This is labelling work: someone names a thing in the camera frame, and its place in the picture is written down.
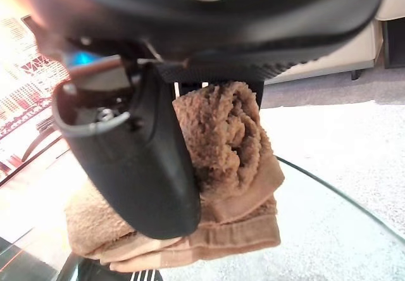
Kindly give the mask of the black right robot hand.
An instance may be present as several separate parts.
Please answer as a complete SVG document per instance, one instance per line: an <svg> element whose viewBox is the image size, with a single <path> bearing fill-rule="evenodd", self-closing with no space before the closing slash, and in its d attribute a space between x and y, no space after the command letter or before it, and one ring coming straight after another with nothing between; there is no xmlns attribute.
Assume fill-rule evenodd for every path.
<svg viewBox="0 0 405 281"><path fill-rule="evenodd" d="M357 36L382 0L27 0L41 54L70 80L52 113L113 209L153 239L201 216L174 83L265 80Z"/></svg>

